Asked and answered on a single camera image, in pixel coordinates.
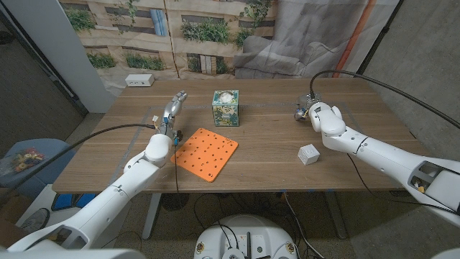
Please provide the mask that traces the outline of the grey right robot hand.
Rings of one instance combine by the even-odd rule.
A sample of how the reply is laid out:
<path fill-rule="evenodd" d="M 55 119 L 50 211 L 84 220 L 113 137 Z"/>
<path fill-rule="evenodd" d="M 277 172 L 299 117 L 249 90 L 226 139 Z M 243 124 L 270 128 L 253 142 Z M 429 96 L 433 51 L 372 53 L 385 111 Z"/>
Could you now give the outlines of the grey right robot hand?
<path fill-rule="evenodd" d="M 294 119 L 296 121 L 305 121 L 309 118 L 308 111 L 309 109 L 317 102 L 321 101 L 320 94 L 314 94 L 314 97 L 311 94 L 305 94 L 299 96 L 297 99 L 297 109 L 294 114 Z"/>

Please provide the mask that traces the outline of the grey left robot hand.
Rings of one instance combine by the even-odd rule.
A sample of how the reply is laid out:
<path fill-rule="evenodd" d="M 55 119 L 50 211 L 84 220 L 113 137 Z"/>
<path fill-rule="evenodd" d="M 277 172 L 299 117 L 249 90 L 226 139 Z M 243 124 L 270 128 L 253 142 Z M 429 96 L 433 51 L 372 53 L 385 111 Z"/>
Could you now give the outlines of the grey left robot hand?
<path fill-rule="evenodd" d="M 187 99 L 187 94 L 184 90 L 178 92 L 170 102 L 167 103 L 162 115 L 160 124 L 160 133 L 173 138 L 175 117 L 180 114 L 183 102 Z"/>

